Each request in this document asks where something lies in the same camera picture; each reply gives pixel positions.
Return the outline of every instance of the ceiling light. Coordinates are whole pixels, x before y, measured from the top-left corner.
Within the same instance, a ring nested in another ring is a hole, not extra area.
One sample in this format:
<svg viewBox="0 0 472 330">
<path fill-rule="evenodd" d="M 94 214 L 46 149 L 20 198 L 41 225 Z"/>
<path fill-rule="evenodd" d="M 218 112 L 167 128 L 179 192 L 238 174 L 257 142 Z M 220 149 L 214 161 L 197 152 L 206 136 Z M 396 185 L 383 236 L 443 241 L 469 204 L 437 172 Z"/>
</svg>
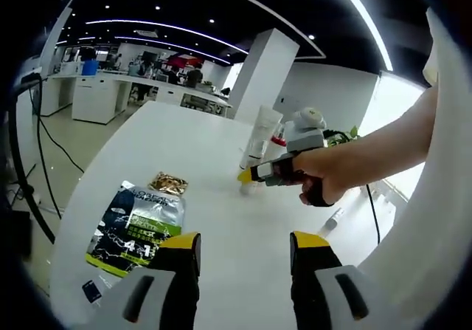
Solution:
<svg viewBox="0 0 472 330">
<path fill-rule="evenodd" d="M 369 13 L 367 12 L 367 9 L 362 4 L 361 0 L 350 0 L 350 1 L 351 3 L 353 3 L 354 7 L 357 9 L 359 14 L 361 14 L 367 27 L 369 27 L 370 33 L 372 33 L 372 37 L 374 38 L 378 49 L 381 51 L 383 62 L 385 63 L 385 67 L 387 68 L 387 70 L 393 71 L 392 62 L 390 61 L 389 53 L 386 50 L 384 40 L 382 39 L 381 34 L 379 33 L 377 27 L 375 26 L 374 21 L 372 20 Z"/>
<path fill-rule="evenodd" d="M 229 44 L 225 41 L 222 41 L 218 38 L 214 38 L 212 36 L 208 36 L 208 35 L 205 35 L 204 33 L 201 33 L 201 32 L 197 32 L 197 31 L 193 31 L 193 30 L 189 30 L 189 29 L 185 29 L 183 27 L 178 27 L 178 26 L 173 26 L 173 25 L 168 25 L 168 24 L 160 24 L 159 22 L 151 22 L 151 21 L 140 21 L 140 20 L 122 20 L 122 19 L 114 19 L 114 20 L 99 20 L 99 21 L 89 21 L 89 22 L 86 22 L 86 25 L 91 25 L 91 24 L 106 24 L 106 23 L 109 23 L 109 22 L 125 22 L 125 23 L 129 23 L 129 24 L 145 24 L 145 25 L 153 25 L 153 26 L 162 26 L 162 27 L 168 27 L 170 29 L 176 29 L 176 30 L 181 30 L 181 31 L 185 31 L 185 32 L 189 32 L 189 33 L 192 33 L 194 35 L 199 35 L 199 36 L 202 36 L 202 37 L 205 37 L 205 38 L 208 38 L 210 40 L 213 40 L 213 41 L 217 41 L 221 44 L 224 44 L 228 47 L 231 47 L 231 48 L 234 48 L 236 50 L 238 50 L 239 52 L 242 52 L 244 53 L 245 55 L 248 55 L 248 52 L 245 51 L 244 49 L 241 49 L 239 47 L 236 47 L 235 45 L 233 44 Z"/>
<path fill-rule="evenodd" d="M 123 40 L 135 40 L 135 41 L 149 41 L 149 42 L 153 42 L 155 44 L 164 44 L 165 46 L 174 46 L 174 47 L 177 47 L 177 48 L 182 48 L 182 49 L 185 49 L 187 51 L 193 51 L 193 52 L 197 52 L 197 53 L 200 53 L 201 55 L 205 55 L 207 57 L 210 57 L 210 58 L 214 58 L 216 59 L 217 61 L 222 61 L 223 63 L 226 63 L 226 64 L 231 64 L 230 62 L 228 61 L 225 61 L 221 58 L 218 58 L 218 57 L 215 57 L 214 55 L 209 55 L 207 53 L 203 53 L 203 52 L 200 52 L 200 51 L 197 51 L 196 49 L 192 49 L 192 48 L 187 48 L 187 47 L 183 47 L 183 46 L 179 46 L 177 44 L 169 44 L 167 42 L 161 42 L 161 41 L 154 41 L 154 40 L 145 40 L 143 38 L 134 38 L 134 37 L 123 37 L 123 36 L 115 36 L 115 38 L 121 38 Z"/>
</svg>

